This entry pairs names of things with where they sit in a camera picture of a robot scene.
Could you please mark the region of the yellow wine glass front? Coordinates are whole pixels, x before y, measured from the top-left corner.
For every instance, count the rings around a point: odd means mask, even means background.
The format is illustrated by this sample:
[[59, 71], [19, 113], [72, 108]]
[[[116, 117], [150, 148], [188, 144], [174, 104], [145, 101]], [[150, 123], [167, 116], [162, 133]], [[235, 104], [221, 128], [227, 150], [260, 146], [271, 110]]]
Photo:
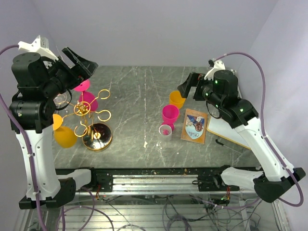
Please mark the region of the yellow wine glass front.
[[185, 100], [178, 90], [172, 91], [169, 95], [169, 104], [176, 106], [178, 109], [183, 107]]

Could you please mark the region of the pink wine glass front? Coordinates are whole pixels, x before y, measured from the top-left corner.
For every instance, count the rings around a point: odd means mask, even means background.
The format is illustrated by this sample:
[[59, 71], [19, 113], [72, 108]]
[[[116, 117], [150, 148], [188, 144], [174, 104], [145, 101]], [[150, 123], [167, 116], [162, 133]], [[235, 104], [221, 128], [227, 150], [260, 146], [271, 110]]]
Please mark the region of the pink wine glass front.
[[174, 131], [174, 123], [178, 120], [179, 115], [180, 111], [178, 107], [172, 104], [166, 105], [162, 109], [162, 125], [169, 125], [171, 127], [171, 130]]

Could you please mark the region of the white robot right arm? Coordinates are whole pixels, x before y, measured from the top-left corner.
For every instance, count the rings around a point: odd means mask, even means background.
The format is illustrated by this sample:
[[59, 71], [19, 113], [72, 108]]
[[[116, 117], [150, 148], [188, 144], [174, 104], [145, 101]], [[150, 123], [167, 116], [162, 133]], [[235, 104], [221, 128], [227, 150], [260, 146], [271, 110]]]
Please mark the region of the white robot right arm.
[[261, 165], [260, 171], [248, 171], [224, 165], [212, 178], [212, 185], [221, 191], [228, 185], [250, 189], [263, 201], [272, 203], [285, 194], [306, 175], [301, 167], [287, 163], [262, 133], [261, 120], [254, 106], [240, 98], [238, 78], [229, 70], [218, 70], [209, 79], [192, 72], [177, 87], [182, 98], [187, 98], [195, 87], [193, 99], [205, 101], [218, 109], [219, 118], [229, 124], [248, 144]]

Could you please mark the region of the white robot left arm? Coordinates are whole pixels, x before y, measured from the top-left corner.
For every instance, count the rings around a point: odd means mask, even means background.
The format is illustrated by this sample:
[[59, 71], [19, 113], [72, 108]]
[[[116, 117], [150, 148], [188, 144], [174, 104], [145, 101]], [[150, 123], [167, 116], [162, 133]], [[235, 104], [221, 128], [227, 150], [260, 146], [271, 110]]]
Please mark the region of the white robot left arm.
[[54, 166], [54, 98], [89, 79], [98, 66], [70, 48], [64, 48], [63, 53], [73, 62], [72, 67], [59, 57], [51, 59], [38, 52], [22, 53], [13, 59], [18, 91], [12, 98], [9, 117], [22, 149], [27, 177], [26, 194], [19, 202], [21, 209], [40, 205], [59, 208], [71, 202], [81, 187], [93, 191], [98, 186], [92, 167], [57, 175]]

